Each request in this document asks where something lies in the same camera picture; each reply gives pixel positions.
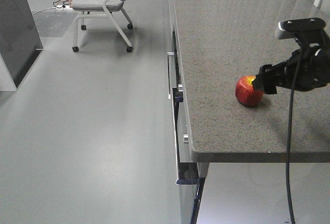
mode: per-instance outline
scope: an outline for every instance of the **office chair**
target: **office chair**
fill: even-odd
[[[118,23],[114,20],[112,13],[122,11],[126,19],[128,20],[128,29],[133,29],[133,23],[126,11],[123,8],[124,2],[126,0],[72,0],[72,8],[76,11],[80,11],[81,14],[78,15],[74,20],[74,36],[73,36],[73,52],[79,51],[77,46],[78,37],[78,20],[81,20],[81,29],[86,30],[86,25],[84,24],[84,19],[87,18],[109,18],[117,31],[123,37],[127,44],[126,51],[128,53],[132,52],[133,47],[131,42],[128,40],[127,36],[124,34],[123,30],[120,28]],[[90,12],[104,12],[105,14],[91,14]]]

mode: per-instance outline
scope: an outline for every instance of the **chair leg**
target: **chair leg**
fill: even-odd
[[[73,47],[72,50],[74,52],[79,51],[79,48],[77,46],[77,40],[78,40],[78,21],[82,18],[83,15],[77,15],[76,18],[73,21]]]
[[[86,25],[85,25],[85,19],[84,18],[81,18],[81,29],[86,30]]]
[[[126,10],[124,10],[124,8],[122,8],[121,11],[123,12],[123,14],[126,17],[126,19],[128,20],[128,22],[130,24],[132,24],[133,22],[131,21],[131,19],[129,18],[128,14],[126,13]]]
[[[108,17],[110,18],[110,20],[112,21],[114,27],[117,29],[117,31],[120,33],[120,35],[123,37],[123,39],[125,40],[126,44],[129,47],[132,47],[131,42],[128,40],[126,34],[124,34],[123,30],[120,28],[120,26],[118,25],[118,23],[114,20],[112,14],[110,12],[107,12]]]

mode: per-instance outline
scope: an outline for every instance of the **countertop edge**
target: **countertop edge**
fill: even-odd
[[[195,152],[192,153],[194,162],[229,162],[229,163],[285,163],[286,153],[262,153],[262,152]],[[292,152],[292,163],[330,163],[330,152]]]

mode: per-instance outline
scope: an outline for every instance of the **power strip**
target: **power strip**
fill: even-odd
[[[73,8],[71,8],[69,5],[66,5],[65,8],[62,8],[64,10],[73,10]]]

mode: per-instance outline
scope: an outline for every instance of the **apple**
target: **apple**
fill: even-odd
[[[255,78],[255,76],[243,76],[236,83],[235,96],[238,102],[245,106],[257,106],[263,96],[263,91],[253,89],[252,82]]]

